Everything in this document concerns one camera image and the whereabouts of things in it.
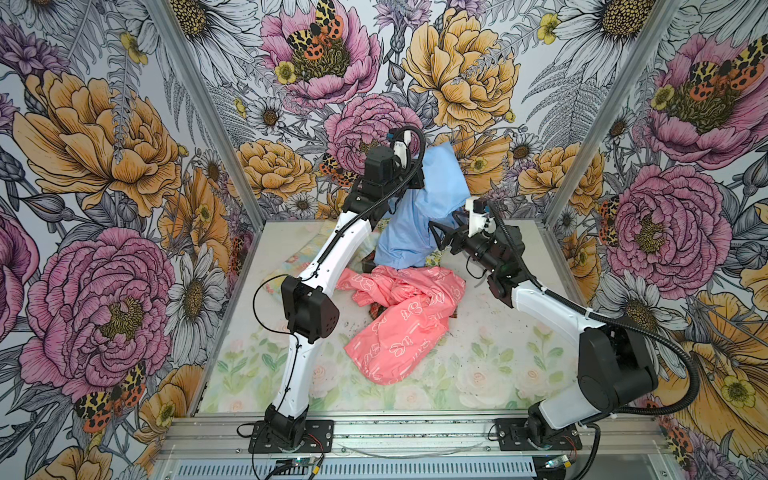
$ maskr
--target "floral wallpaper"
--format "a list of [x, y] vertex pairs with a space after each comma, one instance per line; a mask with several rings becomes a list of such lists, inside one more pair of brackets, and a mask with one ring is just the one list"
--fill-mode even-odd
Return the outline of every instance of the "floral wallpaper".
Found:
[[[118, 3], [138, 50], [167, 58], [146, 1]], [[366, 152], [403, 124], [450, 141], [471, 192], [526, 218], [546, 211], [654, 0], [170, 5], [265, 218], [337, 216]], [[574, 196], [582, 211], [603, 165]]]
[[[698, 398], [660, 419], [692, 479], [768, 478], [767, 12], [748, 0], [681, 4], [553, 225], [593, 308], [693, 358]], [[649, 347], [660, 383], [640, 403], [669, 405], [687, 372]]]
[[141, 480], [192, 413], [254, 228], [135, 5], [0, 14], [2, 471]]

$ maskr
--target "pink fabric with white print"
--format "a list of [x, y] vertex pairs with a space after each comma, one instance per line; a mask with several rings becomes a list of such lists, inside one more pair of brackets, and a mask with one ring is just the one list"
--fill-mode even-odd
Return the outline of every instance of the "pink fabric with white print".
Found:
[[378, 266], [371, 274], [345, 269], [336, 285], [357, 290], [360, 306], [387, 307], [344, 347], [371, 382], [392, 385], [410, 375], [448, 331], [448, 318], [464, 296], [464, 280], [451, 270]]

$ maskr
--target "pink peony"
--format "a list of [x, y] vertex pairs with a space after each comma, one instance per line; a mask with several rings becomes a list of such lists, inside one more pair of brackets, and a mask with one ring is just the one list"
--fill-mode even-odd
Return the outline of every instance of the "pink peony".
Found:
[[707, 170], [722, 168], [750, 151], [768, 134], [768, 74], [761, 75], [743, 91], [725, 87], [705, 101], [694, 101], [690, 89], [690, 67], [709, 61], [721, 65], [747, 47], [721, 45], [714, 35], [705, 40], [694, 35], [667, 63], [667, 72], [656, 77], [653, 107], [635, 141], [653, 151], [663, 151], [672, 160], [696, 162]]
[[[366, 27], [360, 25], [360, 18], [354, 8], [347, 13], [340, 2], [334, 3], [336, 14], [344, 22], [340, 47], [349, 54], [349, 66], [344, 69], [342, 76], [324, 74], [305, 81], [297, 75], [295, 78], [291, 76], [289, 80], [283, 80], [288, 82], [288, 93], [296, 102], [296, 105], [292, 105], [290, 101], [284, 103], [290, 110], [322, 108], [327, 104], [348, 101], [359, 92], [369, 91], [376, 83], [381, 57], [378, 36], [368, 35]], [[264, 42], [261, 48], [267, 52], [267, 55], [262, 57], [264, 66], [274, 69], [281, 65], [280, 62], [287, 62], [291, 68], [296, 68], [293, 65], [293, 49], [288, 45], [286, 38], [295, 31], [309, 30], [314, 21], [314, 6], [309, 14], [296, 12], [293, 16], [288, 16], [285, 12], [280, 12], [279, 17], [264, 17], [261, 24], [261, 37]], [[323, 61], [325, 59], [321, 58], [315, 62], [319, 65]]]
[[22, 351], [27, 383], [63, 387], [78, 399], [109, 390], [144, 362], [155, 373], [170, 350], [163, 334], [174, 268], [135, 230], [110, 228], [54, 254], [29, 289]]
[[[398, 107], [394, 101], [378, 94], [355, 97], [341, 114], [326, 120], [328, 153], [333, 155], [344, 170], [365, 173], [367, 151], [381, 144], [390, 128], [405, 124], [422, 127], [419, 116], [408, 107]], [[415, 154], [417, 140], [411, 143]]]
[[666, 299], [695, 293], [728, 254], [731, 230], [722, 204], [712, 177], [690, 165], [643, 167], [619, 196], [619, 244], [607, 249], [611, 268], [643, 277]]
[[0, 341], [16, 324], [24, 304], [24, 284], [39, 261], [33, 239], [15, 218], [0, 212]]

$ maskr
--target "floral tablecloth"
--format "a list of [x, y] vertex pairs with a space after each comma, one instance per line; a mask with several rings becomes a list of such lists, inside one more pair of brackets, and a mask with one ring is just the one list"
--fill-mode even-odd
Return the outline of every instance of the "floral tablecloth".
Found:
[[[536, 226], [521, 223], [521, 230], [526, 262], [535, 266], [543, 283], [563, 291]], [[286, 368], [289, 337], [262, 329], [250, 302], [259, 283], [280, 267], [278, 259], [290, 258], [301, 248], [301, 240], [305, 243], [318, 232], [320, 226], [306, 223], [267, 224], [200, 404], [202, 413], [263, 412], [272, 402]], [[368, 308], [351, 300], [351, 292], [335, 292], [341, 319], [316, 364], [310, 410], [522, 409], [575, 381], [575, 347], [493, 298], [484, 280], [467, 274], [465, 261], [463, 255], [442, 259], [442, 266], [467, 280], [449, 332], [410, 377], [392, 386], [370, 382], [344, 352], [349, 339], [371, 319]], [[278, 298], [260, 293], [258, 300], [260, 318], [268, 326], [285, 323]]]

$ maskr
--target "black bracket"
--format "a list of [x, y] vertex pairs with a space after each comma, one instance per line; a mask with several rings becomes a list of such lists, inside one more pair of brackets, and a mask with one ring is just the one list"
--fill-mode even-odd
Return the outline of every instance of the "black bracket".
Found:
[[[528, 441], [527, 422], [528, 419], [525, 418], [494, 420], [498, 447], [502, 452], [542, 451], [541, 448]], [[560, 435], [549, 440], [549, 443], [552, 447], [545, 450], [572, 450], [574, 446], [577, 450], [582, 448], [576, 425], [566, 427]]]
[[[313, 435], [318, 445], [308, 435]], [[333, 447], [333, 420], [306, 420], [304, 436], [298, 448], [278, 438], [266, 422], [256, 422], [250, 436], [248, 453], [329, 453]]]

